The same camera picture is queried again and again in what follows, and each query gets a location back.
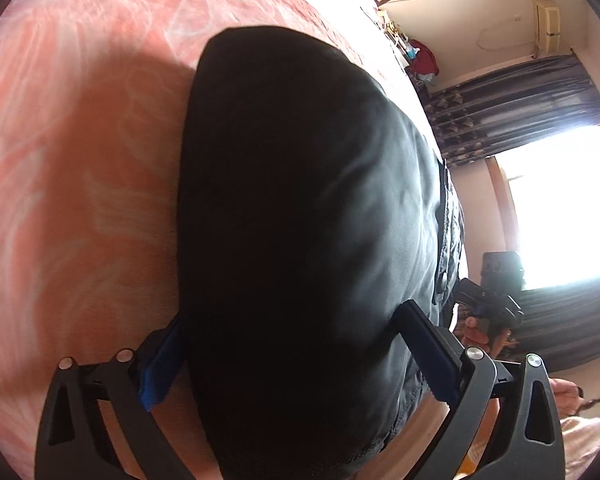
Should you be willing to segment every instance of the dark patterned curtain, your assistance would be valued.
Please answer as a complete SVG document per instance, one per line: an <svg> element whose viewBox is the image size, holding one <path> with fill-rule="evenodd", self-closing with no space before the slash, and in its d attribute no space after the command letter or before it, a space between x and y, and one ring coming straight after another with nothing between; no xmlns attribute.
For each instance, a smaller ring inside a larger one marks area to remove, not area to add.
<svg viewBox="0 0 600 480"><path fill-rule="evenodd" d="M600 125L600 94L575 55L496 70L432 95L425 107L449 166L580 126Z"/></svg>
<svg viewBox="0 0 600 480"><path fill-rule="evenodd" d="M525 319L509 358L533 352L557 372L600 357L600 278L523 290L516 301Z"/></svg>

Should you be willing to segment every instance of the white air conditioner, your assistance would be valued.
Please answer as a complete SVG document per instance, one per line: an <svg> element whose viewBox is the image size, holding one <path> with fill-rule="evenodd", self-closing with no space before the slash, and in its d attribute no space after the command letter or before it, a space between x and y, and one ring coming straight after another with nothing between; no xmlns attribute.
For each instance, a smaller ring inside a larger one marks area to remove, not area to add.
<svg viewBox="0 0 600 480"><path fill-rule="evenodd" d="M532 0L536 20L536 46L547 54L560 47L560 8L553 0Z"/></svg>

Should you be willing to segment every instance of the electrical wire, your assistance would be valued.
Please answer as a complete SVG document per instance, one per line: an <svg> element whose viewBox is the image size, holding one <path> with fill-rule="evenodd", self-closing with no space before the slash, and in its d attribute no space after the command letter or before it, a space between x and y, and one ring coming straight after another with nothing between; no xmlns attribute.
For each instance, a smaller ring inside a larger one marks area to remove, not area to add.
<svg viewBox="0 0 600 480"><path fill-rule="evenodd" d="M487 32L488 30L493 30L494 28L501 27L503 25L507 25L507 23L510 23L510 20L505 20L503 22L496 23L495 25L491 25L491 27L486 27L483 30L481 30L480 34L478 35L478 39L475 42L475 46L478 47L481 50L484 50L485 52L497 52L498 50L504 50L505 48L514 48L515 46L524 46L524 45L534 44L535 43L535 41L525 41L524 43L516 43L516 44L513 44L513 45L498 46L498 47L495 47L495 48L489 48L489 47L486 47L486 46L482 46L480 44L480 42L482 41L482 37L484 36L485 32Z"/></svg>
<svg viewBox="0 0 600 480"><path fill-rule="evenodd" d="M399 2L410 2L411 0L389 0L388 2L385 2L384 4L381 5L386 5L386 4L397 4Z"/></svg>

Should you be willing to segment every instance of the bright window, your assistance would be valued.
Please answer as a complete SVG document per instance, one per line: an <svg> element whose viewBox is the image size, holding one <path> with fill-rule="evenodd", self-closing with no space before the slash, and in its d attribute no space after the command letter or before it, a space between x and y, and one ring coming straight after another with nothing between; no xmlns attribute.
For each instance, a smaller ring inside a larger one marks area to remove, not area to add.
<svg viewBox="0 0 600 480"><path fill-rule="evenodd" d="M600 276L600 126L496 159L516 207L526 288Z"/></svg>

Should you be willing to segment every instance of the bed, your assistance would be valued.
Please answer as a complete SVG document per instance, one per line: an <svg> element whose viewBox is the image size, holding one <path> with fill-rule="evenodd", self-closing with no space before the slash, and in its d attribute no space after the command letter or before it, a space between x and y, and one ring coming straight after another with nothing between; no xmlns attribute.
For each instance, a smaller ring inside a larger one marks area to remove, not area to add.
<svg viewBox="0 0 600 480"><path fill-rule="evenodd" d="M198 57L227 27L281 25L365 68L437 151L369 0L12 0L0 17L0 450L23 479L59 359L135 348L177 310L174 204ZM154 410L221 478L182 376ZM120 437L112 416L112 434ZM123 439L126 469L141 477Z"/></svg>

